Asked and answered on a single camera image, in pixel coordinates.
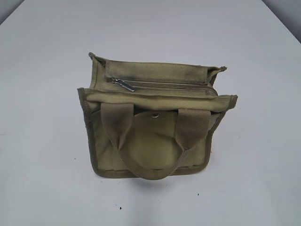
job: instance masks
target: metal snap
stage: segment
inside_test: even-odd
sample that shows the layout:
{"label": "metal snap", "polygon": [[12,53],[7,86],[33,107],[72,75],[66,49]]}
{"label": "metal snap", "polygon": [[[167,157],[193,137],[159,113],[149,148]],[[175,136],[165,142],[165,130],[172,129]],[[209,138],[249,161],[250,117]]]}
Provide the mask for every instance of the metal snap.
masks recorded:
{"label": "metal snap", "polygon": [[155,118],[159,117],[159,114],[154,113],[154,114],[151,115],[151,117],[155,119]]}

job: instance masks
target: white backdrop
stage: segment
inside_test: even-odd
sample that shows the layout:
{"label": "white backdrop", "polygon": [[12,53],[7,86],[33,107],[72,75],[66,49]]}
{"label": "white backdrop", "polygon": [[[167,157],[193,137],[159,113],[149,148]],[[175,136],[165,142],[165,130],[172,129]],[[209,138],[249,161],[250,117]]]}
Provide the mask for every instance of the white backdrop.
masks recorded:
{"label": "white backdrop", "polygon": [[[94,174],[76,91],[89,51],[228,67],[215,87],[238,103],[204,171]],[[259,0],[26,0],[0,26],[0,225],[301,225],[300,61]]]}

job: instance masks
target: front pocket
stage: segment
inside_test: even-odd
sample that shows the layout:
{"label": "front pocket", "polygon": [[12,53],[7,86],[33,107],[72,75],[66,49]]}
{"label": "front pocket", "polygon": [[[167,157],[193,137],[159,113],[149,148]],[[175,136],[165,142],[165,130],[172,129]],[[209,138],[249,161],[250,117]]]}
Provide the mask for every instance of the front pocket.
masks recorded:
{"label": "front pocket", "polygon": [[[92,113],[97,167],[105,171],[126,170],[118,151],[106,136],[100,111]],[[134,112],[134,122],[125,143],[131,157],[147,169],[161,170],[174,165],[181,154],[174,137],[177,111],[148,111],[135,107]],[[208,131],[219,116],[220,113],[212,112]],[[181,167],[202,165],[205,150],[206,138],[190,151]]]}

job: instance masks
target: bag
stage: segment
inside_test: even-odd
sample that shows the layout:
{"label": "bag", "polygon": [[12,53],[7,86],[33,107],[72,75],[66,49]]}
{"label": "bag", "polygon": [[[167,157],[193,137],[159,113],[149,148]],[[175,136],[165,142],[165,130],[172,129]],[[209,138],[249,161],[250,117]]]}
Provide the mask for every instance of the bag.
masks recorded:
{"label": "bag", "polygon": [[91,85],[78,93],[97,175],[157,180],[206,167],[213,132],[237,101],[212,87],[226,67],[89,55]]}

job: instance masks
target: handle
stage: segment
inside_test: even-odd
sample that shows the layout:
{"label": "handle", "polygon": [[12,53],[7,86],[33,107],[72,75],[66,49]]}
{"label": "handle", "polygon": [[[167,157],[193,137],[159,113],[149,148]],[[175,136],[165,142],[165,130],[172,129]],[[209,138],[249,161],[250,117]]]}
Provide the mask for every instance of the handle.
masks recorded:
{"label": "handle", "polygon": [[163,179],[171,175],[183,162],[187,153],[207,135],[210,111],[194,109],[178,109],[175,127],[175,140],[182,153],[176,163],[167,169],[146,169],[133,159],[129,150],[124,147],[127,134],[134,117],[133,104],[101,103],[103,126],[113,146],[118,149],[121,159],[128,169],[138,177],[147,180]]}

